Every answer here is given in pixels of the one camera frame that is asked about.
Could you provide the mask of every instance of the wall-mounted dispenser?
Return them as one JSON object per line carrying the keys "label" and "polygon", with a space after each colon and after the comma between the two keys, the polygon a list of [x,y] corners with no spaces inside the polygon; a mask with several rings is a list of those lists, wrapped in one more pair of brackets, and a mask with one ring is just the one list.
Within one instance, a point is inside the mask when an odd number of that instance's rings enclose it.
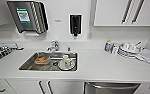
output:
{"label": "wall-mounted dispenser", "polygon": [[41,34],[48,30],[43,3],[35,1],[7,1],[19,33],[23,31]]}
{"label": "wall-mounted dispenser", "polygon": [[70,15],[70,33],[75,37],[81,34],[81,16],[82,15]]}

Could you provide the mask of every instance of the kitchen sink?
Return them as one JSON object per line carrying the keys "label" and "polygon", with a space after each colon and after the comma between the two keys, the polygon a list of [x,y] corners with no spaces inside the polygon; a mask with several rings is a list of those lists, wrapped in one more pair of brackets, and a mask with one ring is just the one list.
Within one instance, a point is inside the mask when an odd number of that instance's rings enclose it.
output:
{"label": "kitchen sink", "polygon": [[[48,64],[37,64],[35,60],[39,56],[50,57]],[[63,70],[58,66],[58,63],[63,59],[63,55],[68,55],[74,62],[71,69]],[[64,52],[38,52],[34,53],[20,68],[19,70],[33,70],[33,71],[76,71],[77,70],[77,53],[64,53]]]}

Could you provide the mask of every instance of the dish towel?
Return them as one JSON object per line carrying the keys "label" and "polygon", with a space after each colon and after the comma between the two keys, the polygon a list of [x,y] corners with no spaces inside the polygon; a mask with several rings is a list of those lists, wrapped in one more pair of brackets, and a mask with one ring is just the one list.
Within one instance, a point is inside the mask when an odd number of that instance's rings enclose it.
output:
{"label": "dish towel", "polygon": [[143,49],[135,57],[138,60],[141,60],[141,61],[144,61],[144,62],[150,64],[150,50],[148,50],[148,49]]}

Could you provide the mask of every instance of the food bowl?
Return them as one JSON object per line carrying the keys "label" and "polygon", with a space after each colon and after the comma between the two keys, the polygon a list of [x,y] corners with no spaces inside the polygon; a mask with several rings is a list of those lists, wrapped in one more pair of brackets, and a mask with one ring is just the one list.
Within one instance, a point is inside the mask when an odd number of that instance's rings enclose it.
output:
{"label": "food bowl", "polygon": [[50,57],[45,57],[44,55],[39,56],[34,62],[39,65],[47,65],[51,61]]}

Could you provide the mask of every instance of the backsplash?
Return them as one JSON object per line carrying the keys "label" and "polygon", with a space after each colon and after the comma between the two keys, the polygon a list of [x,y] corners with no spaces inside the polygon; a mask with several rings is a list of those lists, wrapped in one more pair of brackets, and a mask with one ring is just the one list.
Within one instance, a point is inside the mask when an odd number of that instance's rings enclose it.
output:
{"label": "backsplash", "polygon": [[[45,4],[49,24],[47,33],[39,37],[19,34],[14,24],[0,26],[1,41],[62,42],[106,41],[144,42],[150,39],[150,27],[93,27],[89,25],[90,0],[40,0]],[[70,34],[69,15],[82,15],[82,34],[75,40]]]}

